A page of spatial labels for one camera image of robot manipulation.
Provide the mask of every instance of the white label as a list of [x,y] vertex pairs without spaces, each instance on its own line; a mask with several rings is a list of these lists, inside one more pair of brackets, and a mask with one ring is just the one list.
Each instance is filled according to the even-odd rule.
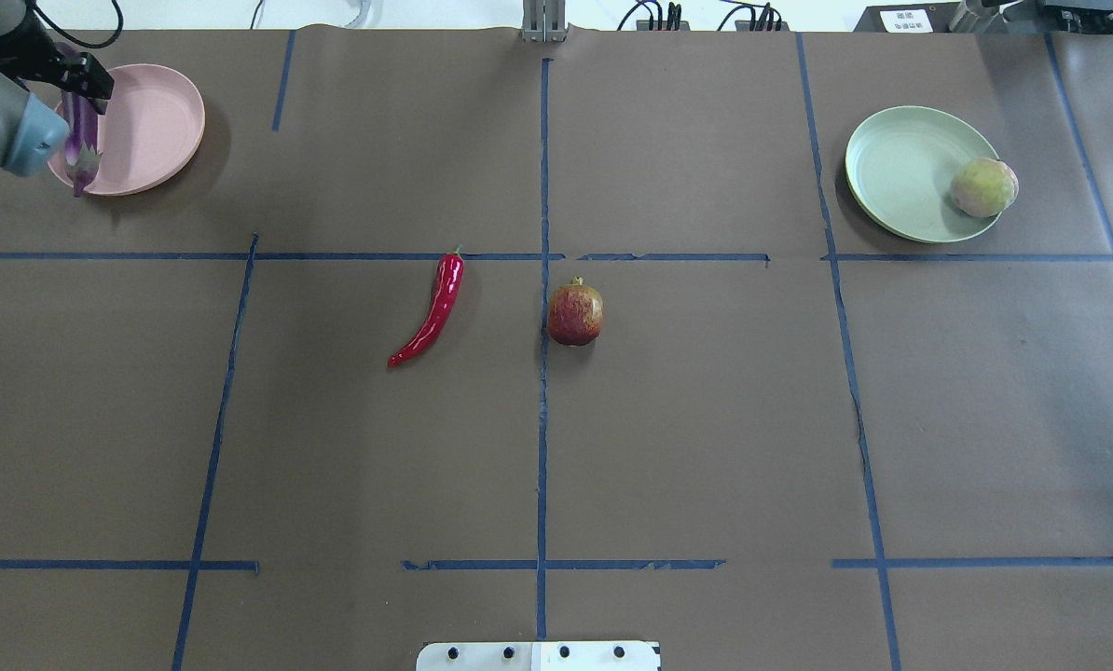
[[646,641],[473,642],[424,645],[416,671],[660,671]]
[[880,12],[880,21],[888,32],[933,32],[925,9],[890,9]]

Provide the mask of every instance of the purple eggplant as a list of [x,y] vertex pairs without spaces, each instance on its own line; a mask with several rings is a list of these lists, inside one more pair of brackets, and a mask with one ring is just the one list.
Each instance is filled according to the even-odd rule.
[[[75,57],[76,49],[68,43],[56,43],[61,55]],[[81,95],[63,92],[62,116],[71,132],[63,144],[63,171],[71,179],[71,195],[79,198],[85,188],[97,178],[100,152],[97,151],[97,110]]]

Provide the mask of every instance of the blue tape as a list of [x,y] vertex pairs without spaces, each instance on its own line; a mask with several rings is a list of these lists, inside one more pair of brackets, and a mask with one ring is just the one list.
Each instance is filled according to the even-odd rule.
[[[429,262],[437,260],[441,254],[433,251],[264,251],[255,258],[262,262]],[[470,262],[539,262],[543,255],[531,254],[483,254],[467,255],[462,251],[462,258]],[[561,260],[565,255],[549,255],[549,259]]]
[[[873,559],[837,559],[834,569],[876,569]],[[888,559],[888,569],[1036,569],[1036,568],[1113,568],[1113,556],[966,556]]]
[[1094,208],[1099,211],[1099,220],[1103,221],[1103,233],[1107,237],[1107,247],[1111,247],[1111,255],[1113,258],[1113,230],[1111,228],[1111,218],[1107,216],[1107,209],[1103,207],[1103,197],[1099,195],[1099,184],[1094,179],[1094,170],[1091,169],[1091,160],[1086,156],[1086,148],[1082,145],[1082,134],[1080,128],[1077,128],[1077,119],[1075,118],[1075,110],[1071,109],[1071,99],[1066,95],[1066,85],[1063,81],[1063,69],[1058,65],[1058,52],[1054,49],[1054,39],[1050,33],[1046,33],[1046,51],[1050,55],[1050,67],[1054,71],[1054,81],[1058,85],[1058,98],[1063,101],[1063,111],[1066,112],[1066,120],[1068,120],[1071,126],[1071,135],[1075,137],[1075,149],[1080,152],[1080,160],[1082,161],[1082,170],[1086,174],[1087,185],[1091,187],[1091,199],[1094,200]]
[[770,262],[768,255],[584,255],[579,262]]
[[[436,251],[263,251],[259,262],[429,262],[437,260]],[[489,251],[483,255],[462,254],[471,262],[538,262],[542,255],[515,251]],[[548,255],[550,260],[563,260],[565,255]],[[244,262],[245,251],[0,251],[0,260],[210,260]]]
[[536,640],[548,638],[548,69],[540,65],[540,412],[536,474]]
[[829,262],[918,262],[918,263],[1112,263],[1112,255],[826,255]]
[[258,234],[249,239],[249,259],[246,260],[246,273],[242,280],[242,296],[238,298],[237,317],[233,320],[233,341],[229,344],[229,359],[225,368],[225,383],[220,386],[220,406],[216,412],[216,430],[213,433],[213,451],[208,457],[208,474],[204,476],[204,496],[199,503],[199,520],[196,523],[196,539],[191,547],[190,568],[187,570],[187,586],[185,604],[180,614],[180,632],[176,635],[176,652],[171,660],[173,671],[183,667],[183,652],[187,643],[187,625],[191,623],[191,606],[196,598],[196,579],[201,569],[204,552],[204,534],[208,530],[208,511],[213,504],[213,487],[216,484],[216,464],[220,461],[220,442],[225,438],[225,412],[229,405],[229,392],[233,391],[233,373],[238,357],[238,342],[242,336],[242,319],[246,314],[246,298],[249,298],[249,282],[255,270],[255,248],[258,246]]
[[398,562],[404,571],[534,571],[532,559],[434,559],[424,564],[411,561]]
[[850,386],[851,402],[855,404],[855,421],[858,422],[858,448],[864,460],[864,493],[867,496],[868,519],[871,524],[871,542],[875,547],[877,568],[880,581],[880,605],[884,608],[884,625],[888,638],[888,657],[893,662],[893,671],[900,671],[900,645],[897,642],[897,621],[893,612],[893,591],[888,586],[888,569],[884,565],[884,536],[880,533],[880,511],[876,505],[875,481],[871,477],[871,455],[867,446],[867,431],[864,428],[864,407],[859,401],[858,375],[855,373],[855,355],[851,352],[850,330],[846,324],[846,305],[843,305],[841,280],[838,274],[838,262],[835,260],[837,248],[835,230],[829,219],[829,205],[821,187],[821,145],[818,140],[817,119],[812,114],[812,95],[809,92],[809,71],[805,56],[805,39],[796,33],[796,53],[800,65],[800,90],[805,96],[805,115],[809,126],[809,145],[812,149],[812,171],[817,179],[818,203],[821,205],[821,218],[826,225],[826,249],[829,253],[829,276],[835,289],[835,306],[838,310],[838,330],[843,339],[843,357],[846,361],[846,382]]
[[[723,559],[550,559],[548,571],[712,571],[726,564]],[[434,559],[424,564],[402,561],[404,571],[535,571],[531,559]]]
[[243,251],[0,251],[0,260],[240,262],[247,258]]
[[551,559],[554,571],[712,571],[726,564],[723,559]]
[[287,79],[292,73],[292,52],[295,50],[295,31],[287,31],[287,51],[284,51],[284,76],[278,81],[278,99],[275,100],[275,120],[270,124],[272,131],[278,132],[278,125],[284,120],[284,97],[287,95]]
[[[190,561],[115,559],[0,559],[0,571],[187,571]],[[257,561],[205,561],[201,571],[258,573]]]

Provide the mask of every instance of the black cable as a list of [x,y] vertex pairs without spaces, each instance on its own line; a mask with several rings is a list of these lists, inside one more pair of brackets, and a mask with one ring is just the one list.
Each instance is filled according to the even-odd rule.
[[114,11],[118,12],[118,27],[117,29],[114,29],[112,34],[109,36],[109,39],[106,39],[105,42],[99,42],[99,43],[89,43],[80,41],[80,39],[76,39],[75,37],[71,37],[71,33],[68,33],[66,30],[61,29],[61,27],[56,26],[55,21],[50,20],[50,17],[48,17],[45,12],[42,12],[41,9],[38,8],[38,0],[28,0],[27,7],[29,9],[33,9],[33,13],[37,13],[38,18],[42,19],[45,24],[52,27],[52,30],[61,34],[61,37],[63,39],[67,39],[68,42],[76,43],[79,47],[85,47],[85,49],[105,49],[105,47],[110,46],[110,43],[118,41],[118,38],[121,37],[121,29],[126,27],[126,18],[121,16],[121,6],[118,6],[118,0],[109,0],[109,1],[110,3],[112,3]]
[[[731,11],[728,12],[726,17],[722,18],[722,22],[718,24],[718,30],[722,30],[723,27],[726,27],[726,22],[730,20],[730,18],[735,16],[736,12],[740,11],[740,9],[748,9],[749,12],[751,12],[751,20],[748,22],[748,31],[756,31],[756,30],[774,31],[781,29],[781,26],[784,24],[784,17],[781,16],[781,13],[779,13],[779,9],[775,9],[771,3],[752,4],[752,3],[735,3],[735,1],[732,0],[722,0],[722,1],[723,3],[737,4],[737,7],[735,9],[731,9]],[[757,9],[762,9],[762,11],[758,14],[758,18],[756,16]]]
[[754,6],[754,4],[739,4],[738,8],[731,9],[730,13],[728,13],[725,17],[722,17],[722,22],[720,22],[718,24],[718,30],[722,30],[723,27],[726,27],[726,22],[728,20],[731,20],[731,17],[735,16],[736,12],[743,11],[743,9],[751,9],[751,22],[754,24],[756,22],[756,6]]
[[656,14],[653,14],[651,12],[651,8],[649,8],[649,6],[647,6],[648,3],[653,3],[658,8],[660,6],[660,3],[658,3],[656,0],[637,0],[637,1],[634,1],[634,7],[631,8],[629,12],[627,12],[626,14],[623,14],[623,20],[619,21],[619,27],[617,27],[615,30],[622,30],[623,27],[628,24],[628,19],[630,18],[630,16],[632,16],[634,13],[636,9],[640,9],[640,8],[647,9],[647,17],[649,17],[649,19],[647,19],[647,20],[649,20],[649,24],[647,24],[647,29],[651,30],[651,28],[653,27],[653,26],[651,26],[651,22],[653,20],[656,20]]
[[760,20],[757,20],[749,30],[765,30],[765,24],[770,26],[772,22],[771,6],[765,4],[765,8],[760,12]]
[[255,12],[253,14],[250,14],[250,17],[249,17],[249,29],[250,30],[255,29],[255,22],[258,21],[258,9],[262,9],[262,4],[265,3],[265,2],[266,2],[266,0],[258,0],[258,3],[255,4]]

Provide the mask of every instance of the brown table surface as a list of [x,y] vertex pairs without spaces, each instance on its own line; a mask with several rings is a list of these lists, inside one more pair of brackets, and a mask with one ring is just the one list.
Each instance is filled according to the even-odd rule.
[[[0,175],[0,670],[1113,668],[1113,37],[101,59],[180,69],[208,122],[140,195]],[[983,237],[854,203],[847,137],[903,103],[1015,167]],[[453,318],[386,369],[457,244]],[[544,344],[577,275],[603,335]]]

